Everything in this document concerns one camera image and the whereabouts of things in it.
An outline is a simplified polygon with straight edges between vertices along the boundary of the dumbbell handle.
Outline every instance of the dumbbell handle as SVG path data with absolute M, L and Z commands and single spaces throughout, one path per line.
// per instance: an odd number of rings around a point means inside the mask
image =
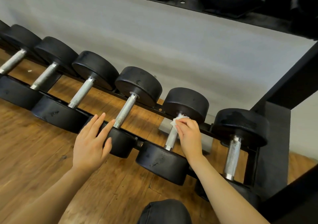
M 92 77 L 89 77 L 85 83 L 81 86 L 81 88 L 77 91 L 77 93 L 74 95 L 68 106 L 72 109 L 76 109 L 78 105 L 81 103 L 83 98 L 87 95 L 87 93 L 90 91 L 90 89 L 93 87 L 95 82 L 95 79 Z
M 27 51 L 21 49 L 0 67 L 0 74 L 8 74 L 26 56 Z
M 182 113 L 179 113 L 178 114 L 178 117 L 184 117 L 185 115 L 184 114 L 182 114 Z M 171 128 L 171 130 L 170 130 L 170 133 L 169 133 L 169 135 L 168 135 L 168 138 L 167 138 L 167 141 L 166 141 L 166 143 L 165 143 L 165 146 L 164 146 L 164 148 L 166 149 L 166 150 L 169 150 L 169 151 L 172 151 L 172 149 L 173 149 L 173 147 L 174 147 L 174 145 L 175 145 L 175 142 L 176 142 L 176 140 L 177 140 L 177 137 L 178 137 L 178 132 L 177 132 L 177 130 L 174 128 L 174 126 Z
M 135 93 L 132 93 L 130 97 L 127 99 L 125 105 L 122 107 L 122 109 L 116 117 L 114 124 L 115 128 L 119 129 L 122 126 L 131 109 L 133 108 L 135 102 L 137 101 L 137 98 L 139 98 L 139 96 Z
M 236 166 L 239 161 L 239 150 L 241 148 L 241 137 L 233 135 L 230 141 L 229 151 L 227 152 L 226 163 L 223 171 L 223 177 L 228 180 L 234 180 Z
M 58 69 L 58 64 L 53 62 L 45 71 L 34 81 L 31 85 L 31 89 L 39 90 L 41 85 Z

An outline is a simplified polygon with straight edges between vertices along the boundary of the white tissue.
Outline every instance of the white tissue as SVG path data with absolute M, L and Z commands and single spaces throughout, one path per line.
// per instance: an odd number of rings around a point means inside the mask
M 177 118 L 174 118 L 173 121 L 170 123 L 172 125 L 172 127 L 178 132 L 177 128 L 176 128 L 176 120 L 178 119 L 181 119 L 181 118 L 189 118 L 187 116 L 180 116 L 180 117 L 177 117 Z

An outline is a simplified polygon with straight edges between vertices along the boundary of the black pants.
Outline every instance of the black pants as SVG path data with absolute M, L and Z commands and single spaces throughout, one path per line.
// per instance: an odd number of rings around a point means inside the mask
M 137 224 L 192 224 L 182 202 L 174 199 L 150 202 L 142 211 Z

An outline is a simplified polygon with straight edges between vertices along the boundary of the wooden floor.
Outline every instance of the wooden floor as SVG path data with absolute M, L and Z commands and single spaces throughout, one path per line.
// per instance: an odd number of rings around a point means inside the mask
M 0 64 L 9 55 L 0 50 Z M 10 75 L 32 83 L 44 68 L 24 60 Z M 81 83 L 61 77 L 50 93 L 70 101 Z M 116 117 L 124 101 L 91 89 L 80 108 Z M 72 166 L 75 134 L 61 130 L 34 117 L 29 111 L 0 99 L 0 223 L 6 223 L 26 204 L 52 186 Z M 123 128 L 159 145 L 166 136 L 158 127 L 163 117 L 134 106 Z M 182 154 L 180 144 L 174 151 Z M 227 148 L 214 141 L 210 163 L 222 172 Z M 135 163 L 137 150 L 127 159 L 109 156 L 79 190 L 60 223 L 135 224 L 142 209 L 151 201 L 175 198 L 188 208 L 193 223 L 218 223 L 210 204 L 194 193 L 195 179 L 187 177 L 183 186 L 155 176 Z M 242 182 L 247 154 L 241 151 L 235 179 Z M 290 153 L 288 182 L 315 165 L 312 160 Z

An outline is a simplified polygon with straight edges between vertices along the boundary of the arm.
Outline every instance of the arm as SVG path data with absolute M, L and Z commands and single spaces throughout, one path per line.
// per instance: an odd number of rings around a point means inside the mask
M 181 148 L 197 174 L 209 201 L 222 224 L 269 224 L 202 155 L 201 133 L 196 121 L 176 121 Z
M 74 144 L 73 167 L 50 189 L 24 208 L 9 224 L 57 224 L 77 191 L 97 170 L 109 154 L 112 144 L 105 141 L 115 120 L 109 122 L 96 137 L 105 113 L 95 115 L 78 134 Z

